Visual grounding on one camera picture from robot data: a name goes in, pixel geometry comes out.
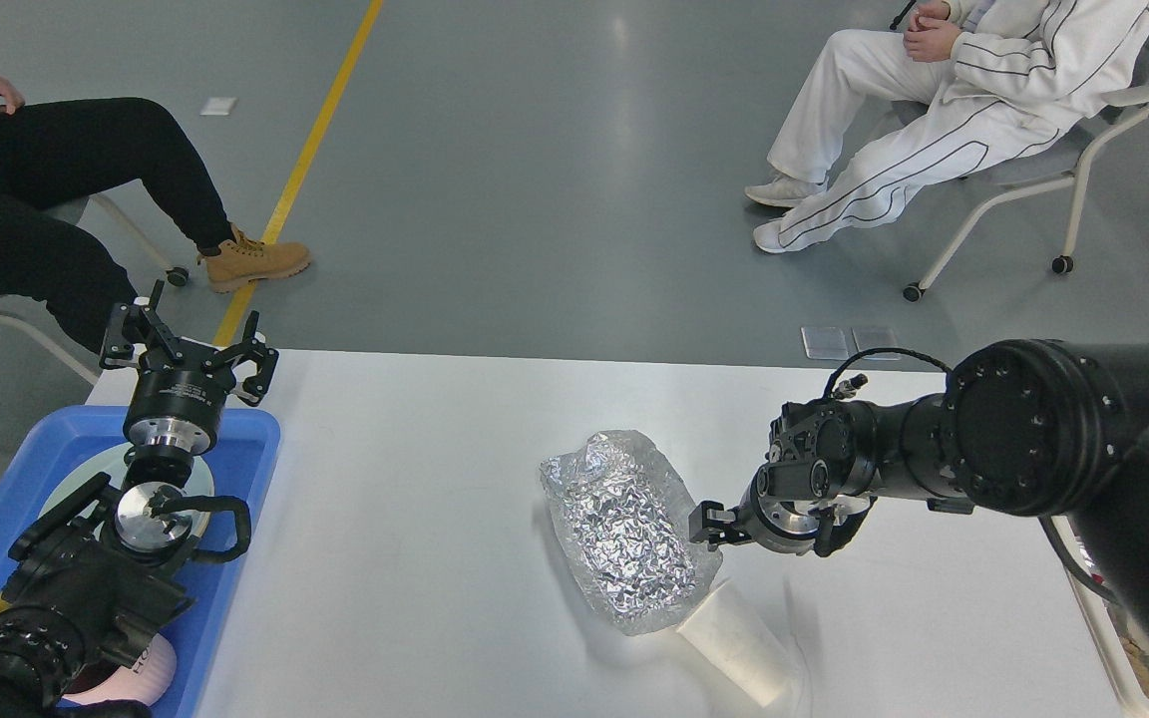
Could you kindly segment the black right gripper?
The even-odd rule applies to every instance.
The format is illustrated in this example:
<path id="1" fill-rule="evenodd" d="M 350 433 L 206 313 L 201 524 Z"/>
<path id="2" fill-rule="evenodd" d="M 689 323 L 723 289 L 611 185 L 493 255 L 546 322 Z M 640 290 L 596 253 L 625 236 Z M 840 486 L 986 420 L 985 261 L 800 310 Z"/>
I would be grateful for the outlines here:
<path id="1" fill-rule="evenodd" d="M 824 502 L 779 497 L 771 492 L 769 468 L 759 468 L 739 508 L 699 502 L 688 517 L 688 541 L 707 548 L 757 542 L 772 551 L 828 557 L 857 535 L 874 503 L 845 495 Z"/>

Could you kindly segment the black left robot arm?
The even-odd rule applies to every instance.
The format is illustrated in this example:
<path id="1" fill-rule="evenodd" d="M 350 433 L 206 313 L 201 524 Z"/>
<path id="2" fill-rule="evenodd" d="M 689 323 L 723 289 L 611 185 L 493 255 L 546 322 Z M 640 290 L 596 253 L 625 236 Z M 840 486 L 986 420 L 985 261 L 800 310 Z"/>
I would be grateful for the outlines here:
<path id="1" fill-rule="evenodd" d="M 160 318 L 163 288 L 111 309 L 100 364 L 132 366 L 119 477 L 99 472 L 9 546 L 0 612 L 0 717 L 56 717 L 65 690 L 101 662 L 133 665 L 192 607 L 177 576 L 249 549 L 246 500 L 188 488 L 196 456 L 214 449 L 229 396 L 259 406 L 279 354 L 259 332 L 213 347 Z"/>

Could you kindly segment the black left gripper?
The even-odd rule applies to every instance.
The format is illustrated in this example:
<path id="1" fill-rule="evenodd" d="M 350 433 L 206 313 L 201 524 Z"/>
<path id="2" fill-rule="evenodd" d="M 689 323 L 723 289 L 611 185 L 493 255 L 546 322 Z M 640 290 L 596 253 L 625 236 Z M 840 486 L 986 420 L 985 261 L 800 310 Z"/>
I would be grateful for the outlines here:
<path id="1" fill-rule="evenodd" d="M 186 365 L 182 337 L 157 312 L 165 281 L 147 298 L 111 309 L 100 366 L 137 368 L 138 378 L 123 433 L 136 446 L 165 445 L 200 456 L 217 443 L 228 395 L 245 406 L 267 396 L 279 353 L 259 333 L 259 312 L 247 314 L 240 341 L 217 349 L 205 369 Z"/>

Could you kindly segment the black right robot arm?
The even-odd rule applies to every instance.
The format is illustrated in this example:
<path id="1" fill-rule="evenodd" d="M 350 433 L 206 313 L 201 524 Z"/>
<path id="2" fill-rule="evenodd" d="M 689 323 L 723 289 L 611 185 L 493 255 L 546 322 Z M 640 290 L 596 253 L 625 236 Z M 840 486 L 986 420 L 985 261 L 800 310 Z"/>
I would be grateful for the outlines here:
<path id="1" fill-rule="evenodd" d="M 691 541 L 827 557 L 879 497 L 1036 517 L 1063 568 L 1149 635 L 1149 343 L 998 341 L 899 406 L 863 385 L 834 371 L 784 404 L 743 499 L 699 504 Z"/>

